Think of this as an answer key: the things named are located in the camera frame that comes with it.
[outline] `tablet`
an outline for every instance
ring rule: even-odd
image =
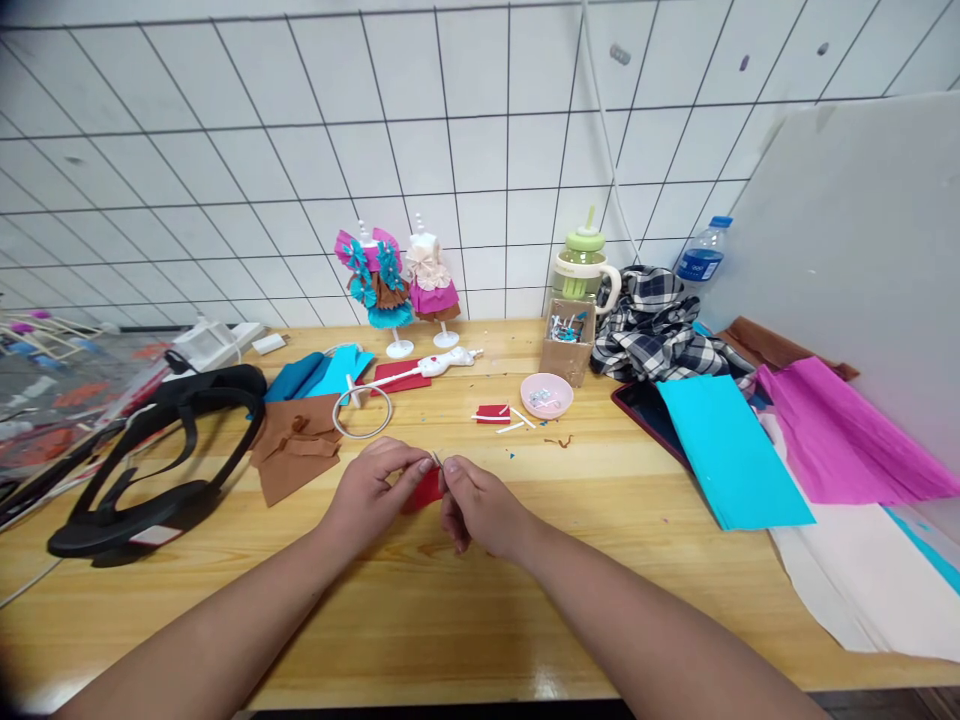
[[[683,451],[680,438],[670,419],[670,411],[660,397],[657,387],[648,381],[630,383],[613,391],[610,398],[637,425],[647,431],[664,450],[673,455],[687,470],[691,470],[690,461]]]

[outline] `black and white checkered fabric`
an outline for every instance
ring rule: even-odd
[[[683,281],[669,270],[632,265],[622,271],[623,287],[603,318],[590,358],[594,372],[622,382],[680,380],[695,375],[731,375],[737,386],[753,384],[753,365],[730,345],[693,329],[700,300],[678,299]],[[606,303],[604,282],[597,304]]]

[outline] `metal ring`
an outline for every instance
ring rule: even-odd
[[[387,401],[387,417],[383,421],[383,424],[372,433],[367,433],[366,435],[353,435],[352,433],[348,433],[343,429],[343,425],[340,424],[340,420],[337,416],[340,414],[340,403],[343,402],[343,399],[350,397],[354,393],[360,392],[361,390],[376,390],[378,393],[383,395],[383,399]],[[391,419],[393,419],[393,403],[390,402],[390,396],[375,385],[357,385],[356,387],[352,387],[349,390],[340,393],[340,397],[338,397],[337,401],[333,404],[333,426],[337,428],[337,430],[339,430],[345,437],[352,438],[354,440],[366,440],[367,438],[373,437],[383,430],[387,425],[389,425]]]

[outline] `white tile wall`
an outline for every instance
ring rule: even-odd
[[[596,4],[624,218],[579,3],[44,12],[0,37],[2,302],[121,325],[363,322],[336,233],[362,218],[404,244],[416,213],[466,316],[536,316],[590,205],[611,261],[634,262],[632,237],[669,266],[786,114],[960,87],[960,0]]]

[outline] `pink crepe paper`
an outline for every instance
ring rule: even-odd
[[[811,502],[906,505],[960,495],[960,481],[820,358],[763,366],[787,462]]]

